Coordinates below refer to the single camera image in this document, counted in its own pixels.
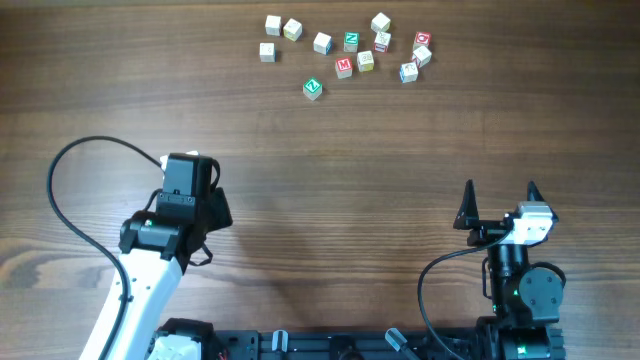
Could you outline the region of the green Z wooden block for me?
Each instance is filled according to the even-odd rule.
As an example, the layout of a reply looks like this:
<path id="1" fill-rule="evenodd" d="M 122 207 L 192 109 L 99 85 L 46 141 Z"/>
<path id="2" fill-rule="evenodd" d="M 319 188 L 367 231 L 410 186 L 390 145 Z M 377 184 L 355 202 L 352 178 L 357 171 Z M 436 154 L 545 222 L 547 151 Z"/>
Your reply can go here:
<path id="1" fill-rule="evenodd" d="M 315 101 L 322 94 L 322 91 L 323 84 L 314 77 L 309 78 L 303 84 L 303 94 L 311 101 Z"/>

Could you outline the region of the yellow K wooden block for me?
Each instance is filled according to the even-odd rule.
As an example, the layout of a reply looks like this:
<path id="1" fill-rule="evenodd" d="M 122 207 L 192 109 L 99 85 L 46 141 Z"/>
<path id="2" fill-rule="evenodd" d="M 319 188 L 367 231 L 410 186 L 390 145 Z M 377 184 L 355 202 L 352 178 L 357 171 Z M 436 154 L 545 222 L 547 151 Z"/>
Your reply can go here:
<path id="1" fill-rule="evenodd" d="M 360 72 L 372 71 L 375 66 L 373 53 L 371 51 L 358 52 L 357 65 Z"/>

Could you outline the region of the red M wooden block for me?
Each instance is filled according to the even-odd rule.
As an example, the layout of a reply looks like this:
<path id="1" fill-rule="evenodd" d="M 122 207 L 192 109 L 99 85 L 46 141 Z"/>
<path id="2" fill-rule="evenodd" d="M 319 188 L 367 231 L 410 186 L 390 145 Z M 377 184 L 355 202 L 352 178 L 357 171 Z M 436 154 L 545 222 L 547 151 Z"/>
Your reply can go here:
<path id="1" fill-rule="evenodd" d="M 338 79 L 351 77 L 353 74 L 353 64 L 351 58 L 338 58 L 335 61 L 335 71 Z"/>

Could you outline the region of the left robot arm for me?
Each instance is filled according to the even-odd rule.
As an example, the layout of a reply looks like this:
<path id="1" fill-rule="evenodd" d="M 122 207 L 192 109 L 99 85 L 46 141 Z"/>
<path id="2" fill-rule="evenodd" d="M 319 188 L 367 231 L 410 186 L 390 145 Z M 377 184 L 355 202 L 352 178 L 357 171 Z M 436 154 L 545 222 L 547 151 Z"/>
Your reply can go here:
<path id="1" fill-rule="evenodd" d="M 119 263 L 107 299 L 81 356 L 84 359 L 221 359 L 211 325 L 160 315 L 192 255 L 208 233 L 232 225 L 219 163 L 196 152 L 163 157 L 156 208 L 143 209 L 120 230 Z"/>

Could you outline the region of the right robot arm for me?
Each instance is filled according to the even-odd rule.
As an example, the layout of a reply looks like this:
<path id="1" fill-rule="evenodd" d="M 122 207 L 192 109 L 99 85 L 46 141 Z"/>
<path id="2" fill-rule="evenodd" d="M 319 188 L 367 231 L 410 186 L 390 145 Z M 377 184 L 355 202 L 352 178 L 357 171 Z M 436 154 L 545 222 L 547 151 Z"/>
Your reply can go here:
<path id="1" fill-rule="evenodd" d="M 558 333 L 566 275 L 548 262 L 532 263 L 529 249 L 548 240 L 559 221 L 534 182 L 526 199 L 501 220 L 482 220 L 474 183 L 469 180 L 453 223 L 467 230 L 467 245 L 486 251 L 482 262 L 483 295 L 493 314 L 476 322 L 480 359 L 562 359 Z"/>

